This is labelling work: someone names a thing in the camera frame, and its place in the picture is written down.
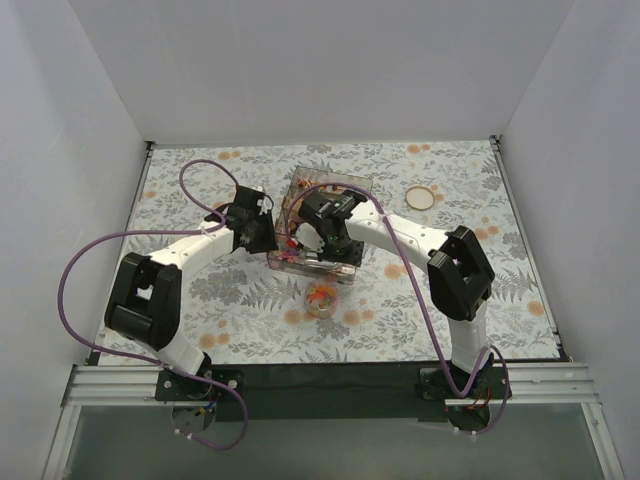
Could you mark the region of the clear compartment candy box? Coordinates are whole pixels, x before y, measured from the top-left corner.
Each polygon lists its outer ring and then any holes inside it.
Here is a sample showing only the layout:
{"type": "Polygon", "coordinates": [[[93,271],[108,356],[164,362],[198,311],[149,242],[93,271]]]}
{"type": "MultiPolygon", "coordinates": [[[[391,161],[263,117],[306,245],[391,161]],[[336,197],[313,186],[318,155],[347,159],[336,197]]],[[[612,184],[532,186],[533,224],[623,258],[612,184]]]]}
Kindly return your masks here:
{"type": "Polygon", "coordinates": [[[273,270],[352,284],[364,243],[346,230],[346,215],[367,200],[373,181],[298,166],[275,223],[277,248],[267,254],[273,270]]]}

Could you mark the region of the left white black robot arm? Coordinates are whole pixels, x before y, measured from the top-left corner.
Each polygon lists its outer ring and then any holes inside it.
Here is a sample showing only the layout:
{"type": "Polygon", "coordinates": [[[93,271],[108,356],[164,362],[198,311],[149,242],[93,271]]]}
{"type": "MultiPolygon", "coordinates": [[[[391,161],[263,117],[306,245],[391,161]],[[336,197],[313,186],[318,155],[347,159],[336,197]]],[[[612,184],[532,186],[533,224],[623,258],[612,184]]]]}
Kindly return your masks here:
{"type": "Polygon", "coordinates": [[[182,371],[178,387],[193,400],[213,386],[210,357],[193,345],[181,327],[183,286],[213,261],[238,249],[249,254],[277,247],[272,209],[262,188],[240,186],[225,212],[225,224],[210,214],[196,235],[148,255],[121,260],[104,316],[106,327],[136,342],[168,367],[182,371]]]}

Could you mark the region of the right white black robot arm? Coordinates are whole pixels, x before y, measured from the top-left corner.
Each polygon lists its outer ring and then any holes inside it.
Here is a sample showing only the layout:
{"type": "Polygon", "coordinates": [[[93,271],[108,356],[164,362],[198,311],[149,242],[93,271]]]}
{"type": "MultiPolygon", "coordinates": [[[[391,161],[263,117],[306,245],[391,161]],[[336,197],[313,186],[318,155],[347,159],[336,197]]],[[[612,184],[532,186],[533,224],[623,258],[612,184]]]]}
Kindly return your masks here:
{"type": "Polygon", "coordinates": [[[377,200],[355,189],[329,197],[308,189],[293,202],[303,220],[295,238],[320,260],[358,267],[367,244],[399,256],[452,394],[471,398],[486,389],[485,367],[492,359],[486,311],[495,273],[472,230],[439,230],[387,215],[377,200]],[[448,320],[450,360],[444,359],[412,266],[427,274],[431,302],[448,320]]]}

